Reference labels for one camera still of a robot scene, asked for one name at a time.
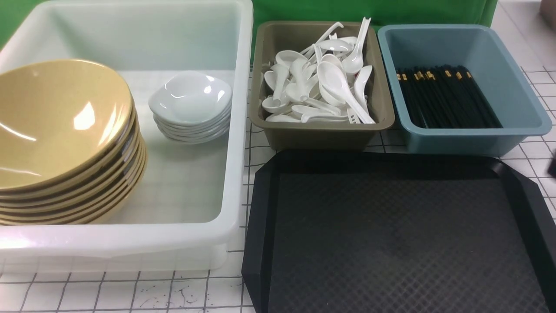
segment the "black chopsticks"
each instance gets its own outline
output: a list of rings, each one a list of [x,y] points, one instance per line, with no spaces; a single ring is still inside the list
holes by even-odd
[[[413,124],[421,128],[502,128],[469,70],[463,66],[398,69]]]

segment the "green backdrop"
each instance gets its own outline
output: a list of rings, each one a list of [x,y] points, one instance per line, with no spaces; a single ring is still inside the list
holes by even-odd
[[[39,3],[0,0],[0,47]],[[408,23],[462,23],[490,26],[496,0],[253,0],[254,30],[272,20],[361,21],[374,26]]]

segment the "blue plastic container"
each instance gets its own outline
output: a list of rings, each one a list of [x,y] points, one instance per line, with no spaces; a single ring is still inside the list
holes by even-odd
[[[392,25],[378,33],[386,74],[410,153],[503,155],[552,122],[518,65],[490,28],[478,25]],[[396,69],[463,65],[502,129],[424,129],[409,118]]]

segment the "white tile floor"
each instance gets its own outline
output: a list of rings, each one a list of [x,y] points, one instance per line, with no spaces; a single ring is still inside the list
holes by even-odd
[[[493,29],[499,34],[556,125],[556,35],[539,22],[536,1],[502,1]],[[0,313],[7,312],[151,312],[255,313],[240,277],[245,231],[255,172],[274,151],[261,129],[247,123],[242,219],[230,238],[225,265],[213,271],[108,272],[0,275]],[[546,167],[556,149],[556,129],[528,138],[501,159],[537,182],[556,218],[556,180]],[[366,151],[403,153],[399,129],[376,136]]]

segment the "textured tray surface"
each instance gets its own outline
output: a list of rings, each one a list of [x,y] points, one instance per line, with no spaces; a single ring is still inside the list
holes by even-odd
[[[548,312],[497,179],[282,174],[269,312]]]

